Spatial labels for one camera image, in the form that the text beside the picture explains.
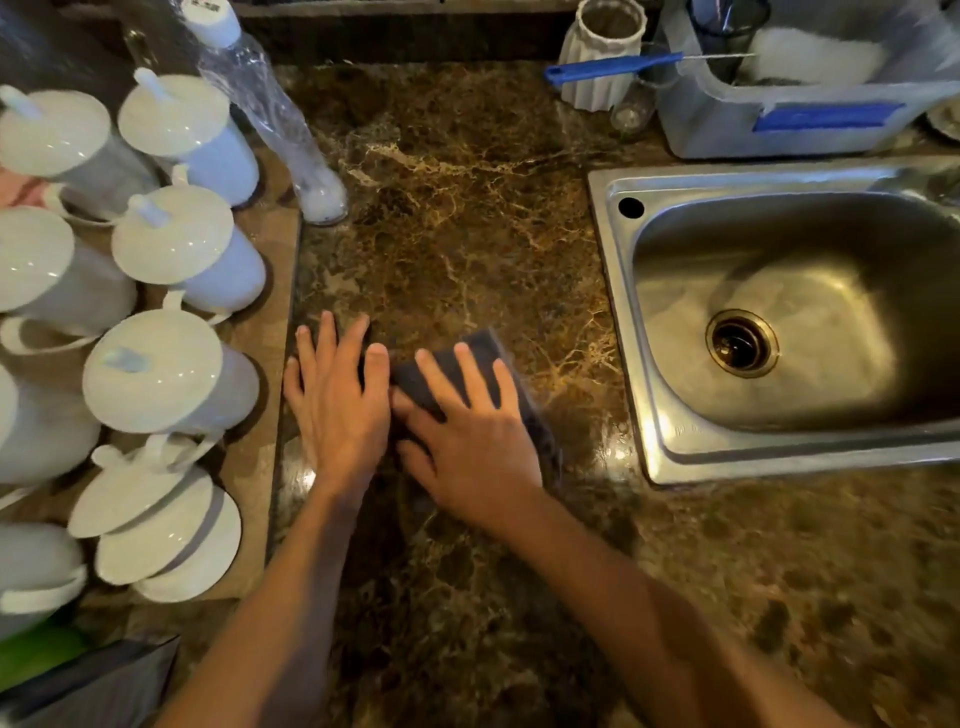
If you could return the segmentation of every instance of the blue label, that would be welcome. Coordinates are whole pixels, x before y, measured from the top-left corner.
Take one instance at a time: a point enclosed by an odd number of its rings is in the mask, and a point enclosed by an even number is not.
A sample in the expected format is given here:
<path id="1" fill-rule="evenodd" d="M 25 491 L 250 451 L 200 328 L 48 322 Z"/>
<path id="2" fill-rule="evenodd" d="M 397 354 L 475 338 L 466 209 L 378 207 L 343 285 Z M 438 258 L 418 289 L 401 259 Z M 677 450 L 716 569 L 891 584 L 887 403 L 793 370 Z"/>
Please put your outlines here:
<path id="1" fill-rule="evenodd" d="M 905 104 L 784 104 L 761 115 L 755 132 L 807 129 L 875 129 Z"/>

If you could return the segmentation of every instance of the plastic bin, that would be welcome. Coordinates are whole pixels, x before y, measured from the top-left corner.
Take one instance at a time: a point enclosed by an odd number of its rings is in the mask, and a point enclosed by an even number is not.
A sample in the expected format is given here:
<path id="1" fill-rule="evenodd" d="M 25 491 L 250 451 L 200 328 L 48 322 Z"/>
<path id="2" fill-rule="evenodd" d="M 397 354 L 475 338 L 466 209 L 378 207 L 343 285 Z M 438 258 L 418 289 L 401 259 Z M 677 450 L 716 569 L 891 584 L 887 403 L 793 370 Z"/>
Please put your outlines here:
<path id="1" fill-rule="evenodd" d="M 657 109 L 670 149 L 684 159 L 794 157 L 866 152 L 936 104 L 960 95 L 954 28 L 924 0 L 773 0 L 768 27 L 794 27 L 883 42 L 878 80 L 858 86 L 730 85 L 703 60 L 661 72 Z M 927 13 L 926 22 L 920 22 Z M 672 52 L 702 53 L 684 0 L 667 0 L 657 39 Z"/>

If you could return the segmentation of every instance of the hand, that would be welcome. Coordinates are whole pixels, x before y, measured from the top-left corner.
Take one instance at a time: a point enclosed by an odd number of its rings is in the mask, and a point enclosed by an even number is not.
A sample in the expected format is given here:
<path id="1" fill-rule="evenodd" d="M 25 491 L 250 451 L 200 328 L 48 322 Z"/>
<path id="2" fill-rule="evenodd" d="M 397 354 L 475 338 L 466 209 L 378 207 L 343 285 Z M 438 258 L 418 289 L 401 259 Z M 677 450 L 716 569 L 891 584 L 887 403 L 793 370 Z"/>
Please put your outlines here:
<path id="1" fill-rule="evenodd" d="M 361 316 L 338 346 L 333 314 L 324 311 L 316 349 L 310 329 L 299 327 L 298 356 L 290 357 L 283 372 L 283 396 L 316 482 L 357 508 L 387 449 L 390 429 L 390 356 L 383 344 L 367 347 L 362 391 L 357 376 L 369 324 L 370 318 Z"/>
<path id="2" fill-rule="evenodd" d="M 444 510 L 457 518 L 502 538 L 512 503 L 525 489 L 543 485 L 540 461 L 530 435 L 520 419 L 519 400 L 510 370 L 502 360 L 493 362 L 500 387 L 496 409 L 487 382 L 477 368 L 469 346 L 453 348 L 470 405 L 444 376 L 430 352 L 417 352 L 427 386 L 446 415 L 437 422 L 397 388 L 391 390 L 394 413 L 429 448 L 410 441 L 397 445 L 403 467 L 420 482 Z"/>

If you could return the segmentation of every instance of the sink drain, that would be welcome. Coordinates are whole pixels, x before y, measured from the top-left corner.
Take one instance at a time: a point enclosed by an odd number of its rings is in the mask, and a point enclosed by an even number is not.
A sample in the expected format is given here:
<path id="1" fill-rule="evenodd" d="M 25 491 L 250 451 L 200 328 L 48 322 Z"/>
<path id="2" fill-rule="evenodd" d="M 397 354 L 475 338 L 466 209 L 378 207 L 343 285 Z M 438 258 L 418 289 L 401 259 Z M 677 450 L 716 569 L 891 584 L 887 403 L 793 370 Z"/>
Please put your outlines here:
<path id="1" fill-rule="evenodd" d="M 767 374 L 780 356 L 773 330 L 759 316 L 739 308 L 720 311 L 710 319 L 707 348 L 723 369 L 745 377 Z"/>

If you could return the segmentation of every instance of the sink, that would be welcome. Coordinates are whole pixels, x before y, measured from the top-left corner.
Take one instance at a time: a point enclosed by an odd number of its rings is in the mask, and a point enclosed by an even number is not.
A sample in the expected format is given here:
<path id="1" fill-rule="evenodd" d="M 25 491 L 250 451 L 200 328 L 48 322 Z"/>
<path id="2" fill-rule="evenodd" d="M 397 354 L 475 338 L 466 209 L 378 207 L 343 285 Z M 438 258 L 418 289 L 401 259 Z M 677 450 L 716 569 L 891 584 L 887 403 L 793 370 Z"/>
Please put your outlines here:
<path id="1" fill-rule="evenodd" d="M 960 457 L 956 158 L 589 175 L 655 483 Z"/>

